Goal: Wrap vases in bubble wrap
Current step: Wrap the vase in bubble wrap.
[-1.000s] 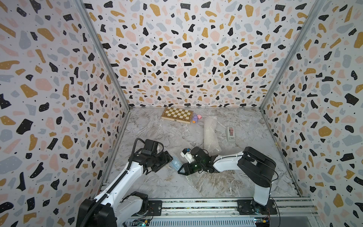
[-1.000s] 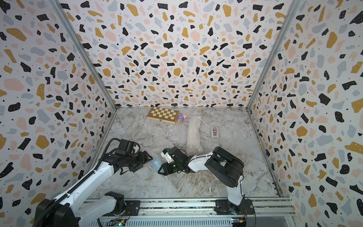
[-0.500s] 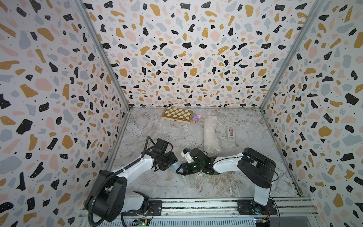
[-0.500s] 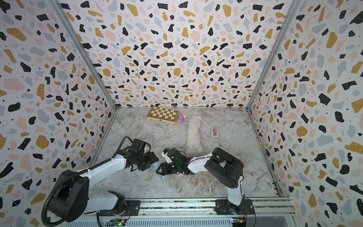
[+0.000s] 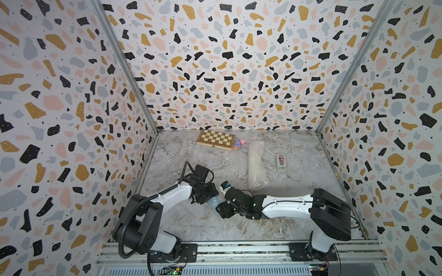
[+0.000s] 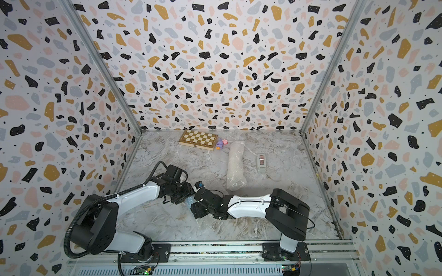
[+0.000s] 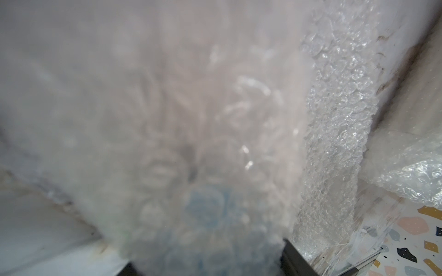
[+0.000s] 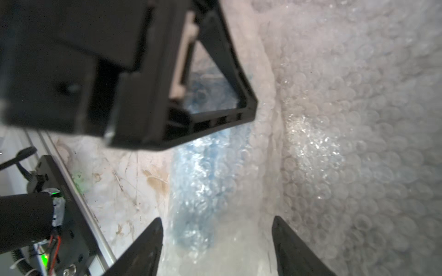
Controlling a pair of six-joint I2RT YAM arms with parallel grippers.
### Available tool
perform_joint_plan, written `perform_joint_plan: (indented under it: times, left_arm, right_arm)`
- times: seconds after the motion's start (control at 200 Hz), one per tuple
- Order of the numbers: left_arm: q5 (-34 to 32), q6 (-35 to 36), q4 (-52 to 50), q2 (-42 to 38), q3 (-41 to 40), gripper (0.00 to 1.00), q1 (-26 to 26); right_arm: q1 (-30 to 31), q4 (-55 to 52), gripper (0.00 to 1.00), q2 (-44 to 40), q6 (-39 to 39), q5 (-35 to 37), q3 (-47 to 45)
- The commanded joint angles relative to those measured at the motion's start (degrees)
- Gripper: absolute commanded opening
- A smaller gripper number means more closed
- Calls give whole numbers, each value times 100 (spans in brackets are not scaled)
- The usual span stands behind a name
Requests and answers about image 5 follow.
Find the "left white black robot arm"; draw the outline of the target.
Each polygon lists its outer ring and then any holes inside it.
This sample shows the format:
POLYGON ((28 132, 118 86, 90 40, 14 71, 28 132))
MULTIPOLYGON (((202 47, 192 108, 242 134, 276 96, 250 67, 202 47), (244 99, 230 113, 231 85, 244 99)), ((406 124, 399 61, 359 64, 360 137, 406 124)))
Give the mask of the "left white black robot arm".
POLYGON ((151 196, 133 195, 121 209, 112 233, 120 257, 153 253, 168 261, 180 258, 181 239, 160 231, 162 215, 183 201, 203 205, 217 197, 213 180, 214 173, 208 168, 201 165, 193 168, 185 162, 180 177, 171 187, 151 196))

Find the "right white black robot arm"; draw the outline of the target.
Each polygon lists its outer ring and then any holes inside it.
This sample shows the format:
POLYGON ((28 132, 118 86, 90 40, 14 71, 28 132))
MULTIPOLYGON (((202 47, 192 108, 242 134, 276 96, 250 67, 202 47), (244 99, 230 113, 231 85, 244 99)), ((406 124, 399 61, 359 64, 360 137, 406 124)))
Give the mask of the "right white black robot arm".
POLYGON ((249 220, 292 217, 313 221, 319 230, 310 233, 308 242, 289 245, 293 261, 334 261, 337 254, 330 252, 334 244, 352 239, 350 205, 324 189, 300 197, 248 195, 230 184, 222 184, 221 190, 225 201, 215 210, 223 219, 240 215, 249 220))

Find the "small blue ribbed vase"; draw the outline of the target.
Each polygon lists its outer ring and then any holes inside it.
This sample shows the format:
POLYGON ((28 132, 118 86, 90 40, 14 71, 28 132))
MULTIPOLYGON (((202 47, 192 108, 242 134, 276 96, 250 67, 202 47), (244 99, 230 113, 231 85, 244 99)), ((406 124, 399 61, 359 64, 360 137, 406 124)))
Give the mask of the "small blue ribbed vase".
POLYGON ((216 208, 218 207, 218 205, 221 203, 222 201, 219 199, 219 197, 213 197, 208 201, 209 206, 213 209, 216 210, 216 208))

